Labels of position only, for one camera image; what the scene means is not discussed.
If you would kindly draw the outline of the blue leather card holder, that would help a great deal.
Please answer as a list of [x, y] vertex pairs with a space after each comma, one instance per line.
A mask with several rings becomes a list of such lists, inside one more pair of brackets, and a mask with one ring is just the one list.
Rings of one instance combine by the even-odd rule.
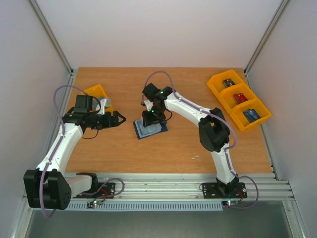
[[138, 139], [143, 139], [149, 136], [153, 136], [155, 134], [168, 131], [166, 123], [159, 123], [144, 127], [142, 119], [134, 121], [133, 126]]

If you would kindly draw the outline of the black credit card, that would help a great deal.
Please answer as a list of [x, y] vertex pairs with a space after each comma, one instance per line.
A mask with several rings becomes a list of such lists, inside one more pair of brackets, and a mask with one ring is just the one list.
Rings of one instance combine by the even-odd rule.
[[231, 78], [223, 80], [222, 84], [224, 85], [225, 88], [235, 85], [234, 81]]

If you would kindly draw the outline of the red credit card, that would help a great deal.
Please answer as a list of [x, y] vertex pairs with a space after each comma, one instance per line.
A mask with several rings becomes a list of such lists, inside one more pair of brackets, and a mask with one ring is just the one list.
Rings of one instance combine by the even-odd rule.
[[247, 97], [243, 93], [234, 94], [233, 98], [234, 98], [236, 104], [241, 104], [243, 102], [248, 101]]

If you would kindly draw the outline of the blue credit card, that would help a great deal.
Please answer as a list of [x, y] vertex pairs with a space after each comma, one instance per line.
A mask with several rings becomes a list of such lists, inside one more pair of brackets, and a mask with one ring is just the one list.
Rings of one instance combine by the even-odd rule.
[[255, 109], [245, 110], [243, 111], [243, 115], [246, 117], [249, 123], [253, 123], [261, 118]]

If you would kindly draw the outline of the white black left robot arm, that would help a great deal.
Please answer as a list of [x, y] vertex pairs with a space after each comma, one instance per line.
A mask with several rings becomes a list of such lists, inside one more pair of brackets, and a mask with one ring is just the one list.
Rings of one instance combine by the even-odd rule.
[[98, 100], [97, 108], [93, 109], [95, 99], [90, 95], [77, 95], [74, 107], [61, 118], [59, 133], [44, 159], [35, 169], [25, 172], [23, 181], [30, 207], [64, 210], [73, 197], [99, 194], [102, 186], [95, 173], [64, 177], [69, 158], [86, 129], [100, 131], [126, 121], [118, 111], [106, 112], [104, 101]]

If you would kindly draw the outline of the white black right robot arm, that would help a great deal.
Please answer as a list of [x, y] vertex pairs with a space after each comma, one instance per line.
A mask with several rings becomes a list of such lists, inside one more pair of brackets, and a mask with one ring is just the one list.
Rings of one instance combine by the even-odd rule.
[[236, 191], [239, 179], [233, 169], [229, 153], [230, 128], [219, 108], [213, 110], [201, 107], [182, 97], [171, 87], [158, 89], [152, 83], [142, 91], [146, 98], [142, 104], [143, 127], [167, 122], [165, 112], [176, 113], [190, 121], [198, 129], [200, 144], [211, 153], [216, 182], [222, 197], [229, 197]]

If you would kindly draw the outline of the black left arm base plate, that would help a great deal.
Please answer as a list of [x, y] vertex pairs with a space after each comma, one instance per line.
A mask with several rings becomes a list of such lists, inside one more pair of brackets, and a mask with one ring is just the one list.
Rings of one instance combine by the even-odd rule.
[[84, 194], [79, 194], [75, 196], [74, 198], [81, 198], [81, 199], [96, 199], [96, 198], [104, 198], [105, 196], [107, 197], [112, 197], [115, 194], [115, 186], [116, 184], [114, 182], [109, 182], [103, 185], [103, 187], [94, 195], [84, 195]]

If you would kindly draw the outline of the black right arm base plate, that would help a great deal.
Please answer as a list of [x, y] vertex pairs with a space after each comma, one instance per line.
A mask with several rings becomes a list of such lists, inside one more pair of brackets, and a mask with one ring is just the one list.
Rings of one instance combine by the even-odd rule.
[[239, 182], [237, 185], [233, 188], [231, 192], [229, 192], [228, 195], [223, 195], [218, 188], [218, 183], [216, 182], [205, 182], [200, 184], [199, 189], [203, 193], [204, 199], [240, 199], [240, 198], [247, 198], [247, 190], [244, 183]]

